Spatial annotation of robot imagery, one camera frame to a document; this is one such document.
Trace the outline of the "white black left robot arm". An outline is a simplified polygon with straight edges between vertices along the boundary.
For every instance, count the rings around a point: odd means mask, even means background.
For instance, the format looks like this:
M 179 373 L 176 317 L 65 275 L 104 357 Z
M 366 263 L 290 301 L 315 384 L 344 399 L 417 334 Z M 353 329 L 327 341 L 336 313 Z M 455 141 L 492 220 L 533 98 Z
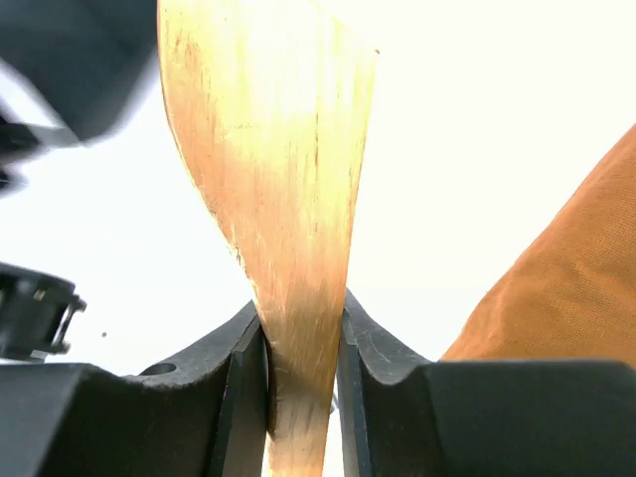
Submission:
M 105 135 L 156 50 L 154 1 L 4 1 L 1 59 L 58 115 L 59 126 L 16 122 L 1 109 L 1 162 Z M 1 356 L 42 363 L 63 355 L 86 303 L 61 277 L 1 265 Z

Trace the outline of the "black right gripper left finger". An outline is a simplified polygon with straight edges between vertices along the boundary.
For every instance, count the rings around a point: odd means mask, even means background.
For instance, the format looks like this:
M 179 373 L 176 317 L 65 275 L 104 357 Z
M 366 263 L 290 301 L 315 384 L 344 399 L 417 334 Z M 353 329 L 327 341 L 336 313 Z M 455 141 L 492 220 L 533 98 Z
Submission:
M 1 370 L 5 476 L 257 476 L 266 428 L 255 309 L 139 376 L 88 364 Z

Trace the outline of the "brown trousers with striped trim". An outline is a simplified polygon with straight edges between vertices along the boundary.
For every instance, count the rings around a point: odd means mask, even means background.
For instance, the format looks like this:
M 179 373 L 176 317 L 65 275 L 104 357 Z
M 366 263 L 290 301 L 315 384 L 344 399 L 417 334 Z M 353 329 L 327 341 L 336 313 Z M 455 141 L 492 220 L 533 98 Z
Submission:
M 478 303 L 445 361 L 635 363 L 635 131 Z

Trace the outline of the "wooden clothes hanger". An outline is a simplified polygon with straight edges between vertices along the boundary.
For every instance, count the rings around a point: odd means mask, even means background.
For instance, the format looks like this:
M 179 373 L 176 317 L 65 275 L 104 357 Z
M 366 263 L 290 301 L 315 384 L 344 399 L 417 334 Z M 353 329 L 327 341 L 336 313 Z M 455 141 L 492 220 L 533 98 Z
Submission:
M 161 1 L 179 153 L 268 342 L 269 472 L 323 472 L 378 53 L 315 1 Z

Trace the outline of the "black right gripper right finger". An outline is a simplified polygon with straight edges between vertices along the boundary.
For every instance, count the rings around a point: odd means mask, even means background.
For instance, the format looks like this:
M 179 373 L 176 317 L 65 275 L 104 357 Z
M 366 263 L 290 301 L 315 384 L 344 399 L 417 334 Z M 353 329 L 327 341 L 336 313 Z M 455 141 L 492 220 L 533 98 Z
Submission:
M 430 362 L 353 295 L 337 372 L 348 476 L 631 476 L 635 373 L 617 362 Z

